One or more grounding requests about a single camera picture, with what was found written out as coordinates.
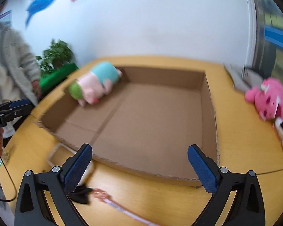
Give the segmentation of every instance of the blue textured pad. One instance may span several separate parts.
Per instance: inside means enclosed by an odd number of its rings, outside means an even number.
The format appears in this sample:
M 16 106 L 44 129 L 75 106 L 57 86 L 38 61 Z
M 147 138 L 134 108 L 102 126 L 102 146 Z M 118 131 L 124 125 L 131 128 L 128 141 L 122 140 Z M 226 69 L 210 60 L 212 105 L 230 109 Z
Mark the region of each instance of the blue textured pad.
M 188 148 L 188 159 L 199 177 L 205 191 L 215 194 L 217 191 L 216 177 L 193 146 Z
M 31 104 L 31 101 L 29 101 L 29 99 L 25 98 L 25 99 L 21 99 L 18 101 L 14 101 L 10 104 L 10 108 L 14 108 L 14 107 L 18 107 L 21 105 L 28 105 Z
M 87 145 L 81 155 L 74 161 L 73 166 L 68 170 L 64 177 L 64 192 L 73 192 L 81 180 L 88 164 L 91 161 L 92 148 Z

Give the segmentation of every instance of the dark pants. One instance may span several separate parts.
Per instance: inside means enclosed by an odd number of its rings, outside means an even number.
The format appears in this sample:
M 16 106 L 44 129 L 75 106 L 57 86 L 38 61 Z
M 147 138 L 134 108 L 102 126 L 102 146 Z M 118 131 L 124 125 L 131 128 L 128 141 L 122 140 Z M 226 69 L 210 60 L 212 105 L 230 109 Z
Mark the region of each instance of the dark pants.
M 25 119 L 28 117 L 28 115 L 26 116 L 22 116 L 15 124 L 14 124 L 14 129 L 17 131 L 18 128 L 20 127 L 20 125 L 25 121 Z M 10 141 L 11 137 L 8 137 L 6 139 L 3 139 L 3 147 L 5 148 L 8 144 L 8 142 Z

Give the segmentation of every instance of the metal screw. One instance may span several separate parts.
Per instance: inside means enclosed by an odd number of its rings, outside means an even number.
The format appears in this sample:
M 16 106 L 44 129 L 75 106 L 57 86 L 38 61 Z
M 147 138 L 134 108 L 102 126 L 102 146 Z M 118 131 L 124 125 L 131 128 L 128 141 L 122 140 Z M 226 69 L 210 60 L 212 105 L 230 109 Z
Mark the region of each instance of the metal screw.
M 58 167 L 58 166 L 57 166 L 57 167 L 54 167 L 54 168 L 52 169 L 53 172 L 58 172 L 59 170 L 60 170 L 60 167 Z
M 31 175 L 31 170 L 25 172 L 25 176 L 29 176 L 29 175 Z
M 251 176 L 255 176 L 255 175 L 256 175 L 256 173 L 255 173 L 253 170 L 250 170 L 250 171 L 248 172 L 248 174 L 251 175 Z
M 227 169 L 226 167 L 221 167 L 221 168 L 220 168 L 220 171 L 221 171 L 222 173 L 228 173 L 228 169 Z

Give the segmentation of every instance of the brown cardboard box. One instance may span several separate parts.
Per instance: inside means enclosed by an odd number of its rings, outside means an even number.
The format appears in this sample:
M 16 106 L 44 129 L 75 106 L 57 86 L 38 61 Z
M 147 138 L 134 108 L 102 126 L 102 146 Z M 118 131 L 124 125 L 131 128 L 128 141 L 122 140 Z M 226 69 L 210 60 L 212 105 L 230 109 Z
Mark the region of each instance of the brown cardboard box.
M 40 125 L 93 159 L 138 176 L 199 186 L 187 158 L 197 144 L 219 162 L 215 111 L 204 72 L 120 67 L 123 77 L 96 105 L 80 107 L 66 91 Z

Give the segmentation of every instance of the wooden tabletop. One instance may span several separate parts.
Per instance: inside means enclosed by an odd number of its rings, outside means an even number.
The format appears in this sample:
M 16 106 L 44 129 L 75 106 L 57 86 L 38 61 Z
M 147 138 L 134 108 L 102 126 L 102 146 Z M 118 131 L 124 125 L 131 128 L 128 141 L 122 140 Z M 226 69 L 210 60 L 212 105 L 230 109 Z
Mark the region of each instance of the wooden tabletop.
M 26 170 L 40 173 L 50 169 L 46 162 L 58 142 L 36 122 L 59 99 L 64 89 L 93 64 L 109 60 L 116 66 L 148 66 L 205 71 L 210 87 L 218 129 L 220 166 L 232 172 L 258 174 L 266 211 L 266 225 L 273 225 L 283 211 L 283 150 L 272 125 L 260 120 L 253 105 L 244 101 L 244 95 L 233 90 L 230 77 L 223 66 L 206 62 L 169 57 L 111 57 L 98 59 L 71 74 L 32 111 L 7 146 L 11 157 L 7 168 L 19 188 Z M 113 198 L 135 213 L 161 225 L 191 225 L 203 210 L 210 194 L 201 188 L 175 186 L 140 178 L 103 164 L 96 169 L 88 185 L 106 190 Z M 6 198 L 14 191 L 4 167 L 0 168 L 0 181 Z M 217 225 L 222 225 L 234 192 Z M 58 225 L 64 225 L 47 194 L 50 208 Z M 91 205 L 76 204 L 89 225 L 143 225 L 115 209 L 91 199 Z M 15 202 L 10 206 L 14 210 Z

